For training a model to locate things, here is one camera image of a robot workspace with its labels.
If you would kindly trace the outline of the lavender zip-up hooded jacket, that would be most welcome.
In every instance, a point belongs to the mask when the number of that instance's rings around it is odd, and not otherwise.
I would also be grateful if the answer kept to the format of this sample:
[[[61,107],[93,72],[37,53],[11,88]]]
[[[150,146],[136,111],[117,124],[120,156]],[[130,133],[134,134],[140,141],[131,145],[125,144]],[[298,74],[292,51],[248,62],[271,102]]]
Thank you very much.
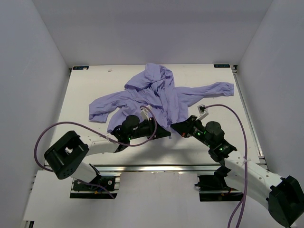
[[[157,123],[166,130],[185,121],[188,108],[205,97],[233,96],[234,86],[216,82],[201,87],[176,87],[172,71],[163,65],[148,63],[145,70],[133,76],[124,90],[102,96],[89,105],[91,122],[108,123],[107,132],[121,125],[129,115],[140,114],[142,105],[150,108]]]

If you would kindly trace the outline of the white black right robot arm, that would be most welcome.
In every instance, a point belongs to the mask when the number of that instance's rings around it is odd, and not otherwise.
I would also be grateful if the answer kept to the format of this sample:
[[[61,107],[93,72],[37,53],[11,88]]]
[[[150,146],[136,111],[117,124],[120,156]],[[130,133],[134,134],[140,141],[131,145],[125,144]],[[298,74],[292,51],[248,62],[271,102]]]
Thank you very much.
[[[227,187],[243,191],[264,206],[271,217],[284,227],[290,227],[304,212],[304,193],[292,176],[286,178],[271,173],[253,161],[246,160],[236,147],[224,138],[218,122],[202,125],[196,116],[171,125],[180,136],[194,137],[209,147],[209,155],[221,167],[215,176],[219,189]]]

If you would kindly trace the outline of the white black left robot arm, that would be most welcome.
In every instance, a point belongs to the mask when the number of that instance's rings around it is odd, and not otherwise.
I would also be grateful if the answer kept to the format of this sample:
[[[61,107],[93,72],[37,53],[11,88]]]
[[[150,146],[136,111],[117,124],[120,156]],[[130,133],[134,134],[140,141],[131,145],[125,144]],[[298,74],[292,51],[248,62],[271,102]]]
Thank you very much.
[[[111,131],[111,135],[114,136],[113,140],[102,136],[96,140],[91,137],[81,139],[75,131],[68,131],[45,152],[44,158],[58,179],[72,176],[94,190],[100,185],[100,174],[93,165],[83,162],[86,156],[121,152],[130,147],[133,139],[146,137],[150,141],[169,137],[171,133],[153,117],[140,122],[137,116],[130,115]]]

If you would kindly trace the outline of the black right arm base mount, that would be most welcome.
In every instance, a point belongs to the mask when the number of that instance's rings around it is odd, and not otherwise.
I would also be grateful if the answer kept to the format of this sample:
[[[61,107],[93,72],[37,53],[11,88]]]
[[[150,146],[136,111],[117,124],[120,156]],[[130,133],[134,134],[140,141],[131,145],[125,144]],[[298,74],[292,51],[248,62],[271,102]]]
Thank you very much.
[[[230,169],[221,166],[213,175],[198,176],[195,187],[199,190],[200,202],[228,202],[240,201],[243,193],[229,187],[224,178],[228,176]]]

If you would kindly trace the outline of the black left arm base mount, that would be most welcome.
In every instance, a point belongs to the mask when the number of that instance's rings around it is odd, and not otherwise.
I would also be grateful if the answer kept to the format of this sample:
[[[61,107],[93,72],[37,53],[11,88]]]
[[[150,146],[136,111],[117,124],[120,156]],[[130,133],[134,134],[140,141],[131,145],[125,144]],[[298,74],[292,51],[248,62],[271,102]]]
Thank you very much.
[[[114,200],[120,186],[120,174],[102,173],[90,184],[82,180],[73,179],[70,198],[71,199],[95,199]]]

